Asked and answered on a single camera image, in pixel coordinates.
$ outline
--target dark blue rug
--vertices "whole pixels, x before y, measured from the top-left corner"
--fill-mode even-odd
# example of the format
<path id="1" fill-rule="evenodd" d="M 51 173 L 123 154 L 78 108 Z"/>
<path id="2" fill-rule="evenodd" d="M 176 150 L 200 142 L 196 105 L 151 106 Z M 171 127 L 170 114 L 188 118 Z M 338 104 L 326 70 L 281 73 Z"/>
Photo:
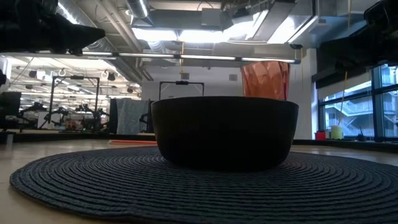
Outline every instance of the dark blue rug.
<path id="1" fill-rule="evenodd" d="M 228 173 L 174 166 L 156 147 L 74 152 L 31 162 L 10 183 L 66 212 L 128 222 L 398 223 L 398 167 L 315 154 Z"/>

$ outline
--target glass window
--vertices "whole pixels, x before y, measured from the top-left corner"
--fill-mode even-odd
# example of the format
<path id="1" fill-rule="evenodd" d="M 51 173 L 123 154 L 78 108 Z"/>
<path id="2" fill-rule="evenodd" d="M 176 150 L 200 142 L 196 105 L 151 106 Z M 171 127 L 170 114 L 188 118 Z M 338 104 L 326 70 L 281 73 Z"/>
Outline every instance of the glass window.
<path id="1" fill-rule="evenodd" d="M 347 100 L 341 103 L 325 105 L 325 127 L 330 130 L 333 125 L 343 127 L 344 136 L 357 136 L 362 133 L 367 137 L 374 136 L 373 101 L 370 96 Z"/>
<path id="2" fill-rule="evenodd" d="M 398 91 L 383 94 L 384 135 L 398 137 Z"/>
<path id="3" fill-rule="evenodd" d="M 372 89 L 372 82 L 371 81 L 367 81 L 364 82 L 362 84 L 356 85 L 354 87 L 348 88 L 345 90 L 345 96 L 351 96 L 353 94 L 357 94 L 357 93 L 362 93 L 364 91 L 371 91 Z M 328 101 L 328 100 L 334 100 L 334 99 L 338 99 L 343 97 L 343 91 L 335 93 L 333 95 L 327 96 L 325 97 L 323 100 L 324 101 Z"/>
<path id="4" fill-rule="evenodd" d="M 387 65 L 383 65 L 380 67 L 380 70 L 382 87 L 398 84 L 398 66 L 388 67 Z"/>

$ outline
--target gray curtain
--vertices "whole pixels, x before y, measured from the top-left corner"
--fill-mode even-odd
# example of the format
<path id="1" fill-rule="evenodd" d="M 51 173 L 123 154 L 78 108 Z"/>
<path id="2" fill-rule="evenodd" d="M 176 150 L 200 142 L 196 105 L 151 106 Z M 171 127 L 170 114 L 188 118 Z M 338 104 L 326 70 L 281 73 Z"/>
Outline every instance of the gray curtain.
<path id="1" fill-rule="evenodd" d="M 148 113 L 147 100 L 117 99 L 117 134 L 138 134 L 146 128 L 139 122 L 141 115 Z"/>

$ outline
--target black bowl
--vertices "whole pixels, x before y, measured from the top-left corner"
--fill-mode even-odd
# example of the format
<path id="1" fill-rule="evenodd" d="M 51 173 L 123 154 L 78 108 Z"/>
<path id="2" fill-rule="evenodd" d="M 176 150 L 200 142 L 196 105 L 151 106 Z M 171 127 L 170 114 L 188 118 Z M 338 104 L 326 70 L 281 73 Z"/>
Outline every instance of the black bowl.
<path id="1" fill-rule="evenodd" d="M 160 153 L 203 169 L 257 170 L 287 157 L 299 106 L 240 96 L 173 98 L 152 104 Z"/>

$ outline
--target floor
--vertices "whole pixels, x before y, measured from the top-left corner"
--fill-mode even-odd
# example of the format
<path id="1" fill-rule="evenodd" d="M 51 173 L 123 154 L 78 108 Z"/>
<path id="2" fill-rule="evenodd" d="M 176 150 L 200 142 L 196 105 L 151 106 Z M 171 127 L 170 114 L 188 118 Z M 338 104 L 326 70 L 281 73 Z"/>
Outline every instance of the floor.
<path id="1" fill-rule="evenodd" d="M 0 223 L 110 223 L 58 212 L 33 202 L 11 189 L 8 183 L 9 176 L 16 169 L 28 162 L 45 156 L 65 152 L 131 146 L 132 145 L 108 145 L 108 141 L 105 140 L 54 141 L 34 144 L 20 143 L 8 146 L 0 145 Z M 398 166 L 398 154 L 322 146 L 293 146 L 292 151 L 351 157 Z"/>

